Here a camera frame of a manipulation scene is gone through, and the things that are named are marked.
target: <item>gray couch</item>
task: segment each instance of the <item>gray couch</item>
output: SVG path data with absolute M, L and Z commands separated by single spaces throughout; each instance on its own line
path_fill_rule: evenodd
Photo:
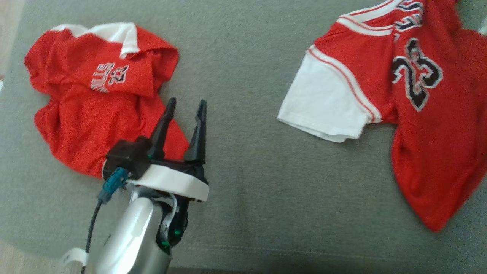
M 33 90 L 23 58 L 61 23 L 133 21 L 180 50 L 161 97 L 177 97 L 190 136 L 208 102 L 207 203 L 191 204 L 172 266 L 268 273 L 486 273 L 487 185 L 438 234 L 402 197 L 389 150 L 394 127 L 327 142 L 276 121 L 304 51 L 344 13 L 380 0 L 27 1 L 0 94 L 0 237 L 60 257 L 84 247 L 102 182 L 56 161 L 34 124 L 48 101 Z M 459 4 L 468 28 L 485 0 Z M 128 195 L 98 217 L 96 257 Z

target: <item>white strap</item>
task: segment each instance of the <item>white strap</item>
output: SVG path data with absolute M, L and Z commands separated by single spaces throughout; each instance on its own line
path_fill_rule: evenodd
M 174 219 L 178 207 L 178 201 L 176 199 L 176 196 L 174 196 L 174 194 L 172 193 L 169 193 L 169 195 L 172 198 L 172 211 L 171 214 L 167 214 L 164 220 L 162 220 L 162 231 L 164 232 L 164 236 L 166 237 L 166 239 L 169 235 L 169 226 L 171 226 L 172 219 Z
M 61 259 L 61 265 L 65 267 L 70 262 L 80 262 L 83 266 L 86 266 L 88 262 L 88 253 L 83 249 L 75 247 L 71 248 Z

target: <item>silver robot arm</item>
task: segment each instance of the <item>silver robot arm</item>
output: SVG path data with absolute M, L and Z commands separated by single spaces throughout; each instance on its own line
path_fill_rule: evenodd
M 179 243 L 187 226 L 189 202 L 208 198 L 209 186 L 203 170 L 206 102 L 200 103 L 184 161 L 166 160 L 162 151 L 175 104 L 171 98 L 152 134 L 148 151 L 142 155 L 134 153 L 136 147 L 149 147 L 147 140 L 138 139 L 145 145 L 121 141 L 107 155 L 104 178 L 117 168 L 127 169 L 131 177 L 125 187 L 131 191 L 131 200 L 97 258 L 97 274 L 166 273 L 172 260 L 171 249 Z

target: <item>red shirt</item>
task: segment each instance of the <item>red shirt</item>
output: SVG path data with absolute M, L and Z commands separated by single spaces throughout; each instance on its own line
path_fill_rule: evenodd
M 33 87 L 51 97 L 34 123 L 52 154 L 101 178 L 105 155 L 118 140 L 152 134 L 165 109 L 158 90 L 177 60 L 176 48 L 133 23 L 65 24 L 43 34 L 24 62 Z M 166 156 L 181 159 L 187 146 L 173 121 Z
M 453 0 L 388 0 L 340 16 L 307 51 L 278 119 L 318 137 L 398 124 L 399 188 L 439 231 L 487 171 L 487 38 Z

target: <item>black cable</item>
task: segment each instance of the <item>black cable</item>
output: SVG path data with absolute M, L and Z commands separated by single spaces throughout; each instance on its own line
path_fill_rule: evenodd
M 98 215 L 98 211 L 100 211 L 100 207 L 102 204 L 103 204 L 103 201 L 98 200 L 98 203 L 96 204 L 96 207 L 95 207 L 94 212 L 93 212 L 92 221 L 90 224 L 90 229 L 88 230 L 88 239 L 86 239 L 86 248 L 85 248 L 86 254 L 89 254 L 89 252 L 90 252 L 90 245 L 91 245 L 91 238 L 93 235 L 94 222 L 96 220 L 96 216 Z M 83 266 L 81 268 L 81 274 L 85 274 L 85 271 L 86 271 L 86 266 Z

